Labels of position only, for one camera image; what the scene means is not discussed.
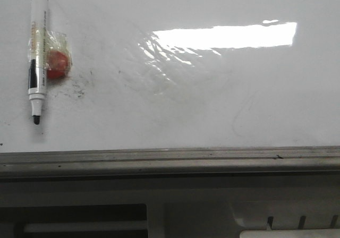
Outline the white black whiteboard marker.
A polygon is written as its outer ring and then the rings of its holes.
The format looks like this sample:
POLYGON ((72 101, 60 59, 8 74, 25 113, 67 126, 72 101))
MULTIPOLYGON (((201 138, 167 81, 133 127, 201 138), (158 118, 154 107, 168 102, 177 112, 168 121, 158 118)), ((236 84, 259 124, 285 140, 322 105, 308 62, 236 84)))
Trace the white black whiteboard marker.
POLYGON ((40 124, 47 95, 48 0, 31 0, 28 97, 35 125, 40 124))

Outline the red round magnet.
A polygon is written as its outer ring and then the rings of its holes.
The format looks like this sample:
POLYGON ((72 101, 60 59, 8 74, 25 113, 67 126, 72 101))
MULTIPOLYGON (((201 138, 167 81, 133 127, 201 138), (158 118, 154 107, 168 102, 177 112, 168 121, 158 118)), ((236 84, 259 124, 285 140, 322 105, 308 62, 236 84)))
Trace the red round magnet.
POLYGON ((51 50, 47 57, 47 78, 65 77, 69 71, 70 60, 64 52, 51 50))

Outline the white whiteboard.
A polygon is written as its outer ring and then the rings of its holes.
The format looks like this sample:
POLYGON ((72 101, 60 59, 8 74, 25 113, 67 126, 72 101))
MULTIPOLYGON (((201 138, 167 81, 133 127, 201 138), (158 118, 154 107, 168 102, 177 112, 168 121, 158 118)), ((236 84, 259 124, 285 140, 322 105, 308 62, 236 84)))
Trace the white whiteboard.
POLYGON ((1 0, 1 152, 339 144, 339 0, 49 0, 73 66, 39 125, 1 0))

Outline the grey aluminium whiteboard frame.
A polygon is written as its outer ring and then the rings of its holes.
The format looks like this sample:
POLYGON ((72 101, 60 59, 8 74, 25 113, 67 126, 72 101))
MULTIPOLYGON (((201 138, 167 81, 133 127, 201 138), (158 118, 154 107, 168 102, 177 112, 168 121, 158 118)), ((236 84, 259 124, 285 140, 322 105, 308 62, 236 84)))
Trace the grey aluminium whiteboard frame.
POLYGON ((1 180, 339 171, 339 146, 6 152, 1 180))

